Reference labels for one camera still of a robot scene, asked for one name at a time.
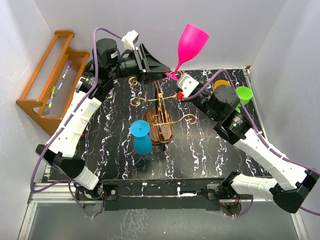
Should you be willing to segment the orange wine glass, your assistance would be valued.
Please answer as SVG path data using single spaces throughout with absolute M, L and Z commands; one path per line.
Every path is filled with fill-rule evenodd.
M 219 86 L 231 86 L 231 84 L 227 81 L 227 80 L 222 80 L 222 79 L 219 79 L 217 80 L 214 85 L 213 85 L 213 91 L 216 90 L 217 87 Z

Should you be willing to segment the green wine glass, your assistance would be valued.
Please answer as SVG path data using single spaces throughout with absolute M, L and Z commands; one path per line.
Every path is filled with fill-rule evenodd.
M 236 107 L 236 111 L 238 113 L 241 112 L 240 108 L 242 107 L 241 104 L 246 105 L 253 97 L 253 92 L 250 88 L 246 86 L 239 86 L 236 88 L 236 93 L 240 99 L 240 103 Z

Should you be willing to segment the pink wine glass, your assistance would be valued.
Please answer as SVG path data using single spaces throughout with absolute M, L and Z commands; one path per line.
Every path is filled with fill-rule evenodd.
M 178 42 L 178 63 L 173 73 L 166 72 L 165 75 L 178 81 L 176 73 L 181 65 L 195 58 L 204 48 L 210 35 L 201 28 L 187 23 Z

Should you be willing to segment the blue wine glass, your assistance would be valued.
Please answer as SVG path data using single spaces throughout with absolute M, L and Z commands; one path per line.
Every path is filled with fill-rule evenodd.
M 147 155 L 153 149 L 149 131 L 150 125 L 145 120 L 137 120 L 130 126 L 130 132 L 133 135 L 133 148 L 139 155 Z

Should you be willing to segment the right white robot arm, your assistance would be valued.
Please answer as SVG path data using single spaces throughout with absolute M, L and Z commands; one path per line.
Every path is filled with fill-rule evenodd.
M 230 199 L 237 195 L 258 196 L 274 201 L 288 213 L 296 213 L 319 174 L 286 162 L 268 149 L 248 119 L 236 111 L 241 101 L 232 87 L 220 85 L 211 95 L 201 93 L 191 102 L 216 123 L 214 130 L 221 138 L 248 154 L 272 176 L 252 177 L 233 171 L 216 191 Z

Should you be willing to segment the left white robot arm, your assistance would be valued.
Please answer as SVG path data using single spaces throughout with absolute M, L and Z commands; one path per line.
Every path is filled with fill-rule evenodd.
M 121 58 L 117 43 L 111 38 L 93 41 L 92 61 L 85 66 L 71 104 L 53 136 L 36 148 L 40 161 L 60 171 L 70 181 L 84 187 L 93 200 L 103 195 L 99 178 L 76 156 L 76 147 L 89 120 L 101 106 L 114 81 L 135 77 L 139 83 L 152 83 L 165 77 L 170 68 L 145 48 L 127 47 L 128 57 Z

